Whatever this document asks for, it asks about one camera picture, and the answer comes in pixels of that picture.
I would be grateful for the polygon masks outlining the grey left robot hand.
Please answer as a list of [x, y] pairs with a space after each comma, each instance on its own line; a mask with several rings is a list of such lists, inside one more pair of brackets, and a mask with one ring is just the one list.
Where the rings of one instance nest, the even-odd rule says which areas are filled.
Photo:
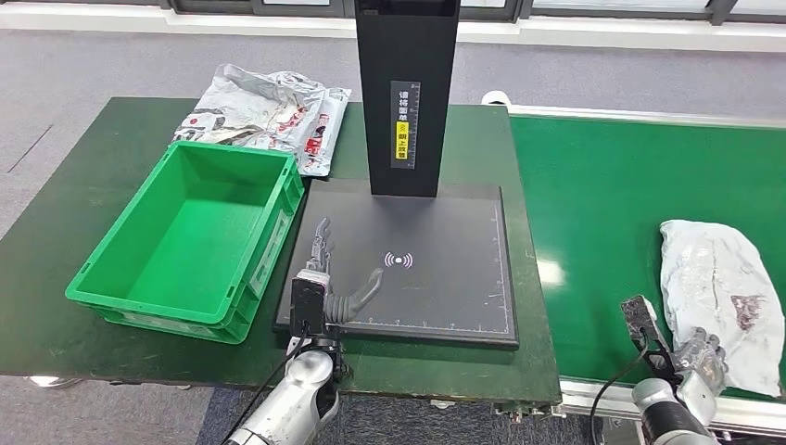
[[317, 283], [324, 290], [321, 309], [327, 322], [345, 324], [356, 315], [378, 294], [383, 280], [384, 271], [374, 269], [366, 284], [348, 296], [336, 296], [331, 277], [331, 259], [333, 246], [328, 243], [330, 220], [323, 217], [317, 224], [311, 243], [311, 256], [306, 261], [303, 272], [305, 277]]

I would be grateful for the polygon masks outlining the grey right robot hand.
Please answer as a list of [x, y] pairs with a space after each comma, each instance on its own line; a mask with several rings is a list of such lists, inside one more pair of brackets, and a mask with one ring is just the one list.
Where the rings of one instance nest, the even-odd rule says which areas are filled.
[[671, 357], [681, 378], [675, 390], [677, 399], [703, 426], [708, 426], [716, 414], [716, 398], [726, 388], [729, 370], [719, 337], [697, 327]]

